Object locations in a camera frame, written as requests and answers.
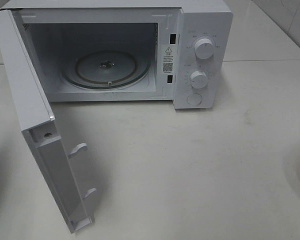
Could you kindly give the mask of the white microwave oven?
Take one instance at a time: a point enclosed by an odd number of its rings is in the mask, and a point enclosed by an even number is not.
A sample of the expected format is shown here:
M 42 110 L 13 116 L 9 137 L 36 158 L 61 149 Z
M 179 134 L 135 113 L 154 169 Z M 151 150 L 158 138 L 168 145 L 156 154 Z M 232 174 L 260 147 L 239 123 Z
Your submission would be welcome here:
M 0 52 L 21 133 L 71 233 L 91 224 L 52 102 L 215 101 L 233 13 L 222 0 L 10 0 Z

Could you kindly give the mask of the glass microwave turntable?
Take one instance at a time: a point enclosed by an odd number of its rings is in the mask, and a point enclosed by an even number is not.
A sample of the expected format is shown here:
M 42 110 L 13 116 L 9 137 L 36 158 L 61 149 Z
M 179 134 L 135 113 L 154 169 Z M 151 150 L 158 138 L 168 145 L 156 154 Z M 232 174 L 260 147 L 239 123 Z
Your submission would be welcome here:
M 91 90 L 116 89 L 143 78 L 151 58 L 119 50 L 100 50 L 71 59 L 62 69 L 71 84 Z

